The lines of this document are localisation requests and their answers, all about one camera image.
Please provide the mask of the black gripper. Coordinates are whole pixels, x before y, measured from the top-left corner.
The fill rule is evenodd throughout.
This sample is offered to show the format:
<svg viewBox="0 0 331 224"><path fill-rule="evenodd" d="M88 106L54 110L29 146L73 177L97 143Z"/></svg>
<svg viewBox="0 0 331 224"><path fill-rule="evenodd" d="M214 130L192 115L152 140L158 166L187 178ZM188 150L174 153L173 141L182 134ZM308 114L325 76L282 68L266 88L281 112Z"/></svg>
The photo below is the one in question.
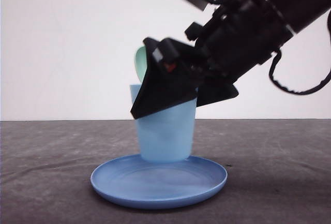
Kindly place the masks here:
<svg viewBox="0 0 331 224"><path fill-rule="evenodd" d="M211 70L226 82L209 80L198 87L190 71L190 63L197 58L194 47L171 38L158 41L147 37L143 40L147 69L131 108L133 118L196 97L197 107L237 97L238 90L232 83L266 62L293 36L266 0L235 0L219 7L205 25L193 22L185 34L208 53Z"/></svg>

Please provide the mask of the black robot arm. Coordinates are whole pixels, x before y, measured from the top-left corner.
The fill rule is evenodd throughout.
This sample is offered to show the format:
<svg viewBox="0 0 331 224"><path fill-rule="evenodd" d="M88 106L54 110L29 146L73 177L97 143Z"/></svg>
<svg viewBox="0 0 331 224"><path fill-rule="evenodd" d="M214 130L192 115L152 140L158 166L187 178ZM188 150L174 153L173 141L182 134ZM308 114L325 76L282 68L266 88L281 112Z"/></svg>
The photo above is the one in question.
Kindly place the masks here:
<svg viewBox="0 0 331 224"><path fill-rule="evenodd" d="M281 47L330 10L330 0L187 1L199 9L217 8L205 25L186 29L193 46L171 38L144 39L147 70L131 108L134 118L193 99L204 106L235 98L238 78L268 59L273 73Z"/></svg>

